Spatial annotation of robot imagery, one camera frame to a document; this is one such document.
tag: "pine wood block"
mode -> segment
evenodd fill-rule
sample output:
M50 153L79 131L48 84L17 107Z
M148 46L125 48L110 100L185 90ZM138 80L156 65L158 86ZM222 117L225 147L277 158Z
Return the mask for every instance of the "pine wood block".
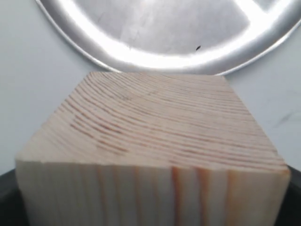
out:
M16 156L32 226L271 226L290 179L223 77L91 73Z

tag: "silver plate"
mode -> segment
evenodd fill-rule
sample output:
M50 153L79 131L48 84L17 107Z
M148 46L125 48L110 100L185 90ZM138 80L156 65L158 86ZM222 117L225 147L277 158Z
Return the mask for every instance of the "silver plate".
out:
M111 71L226 74L301 23L301 0L37 0L59 32Z

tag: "black surface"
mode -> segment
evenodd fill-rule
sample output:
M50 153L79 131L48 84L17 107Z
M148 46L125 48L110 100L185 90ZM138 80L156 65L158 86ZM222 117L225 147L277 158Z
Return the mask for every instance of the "black surface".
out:
M301 172L292 178L275 226L301 226ZM15 171L0 176L0 226L29 226Z

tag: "white background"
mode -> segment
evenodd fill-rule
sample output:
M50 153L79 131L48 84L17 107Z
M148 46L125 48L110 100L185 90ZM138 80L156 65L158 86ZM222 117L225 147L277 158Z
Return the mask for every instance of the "white background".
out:
M34 0L0 0L0 175L93 65L54 30ZM227 76L285 158L301 170L301 29Z

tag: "wooden block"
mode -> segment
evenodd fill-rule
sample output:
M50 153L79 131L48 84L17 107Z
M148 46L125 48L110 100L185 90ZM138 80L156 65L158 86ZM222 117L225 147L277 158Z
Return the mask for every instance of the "wooden block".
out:
M290 173L223 77L91 73L16 156L32 226L271 226Z

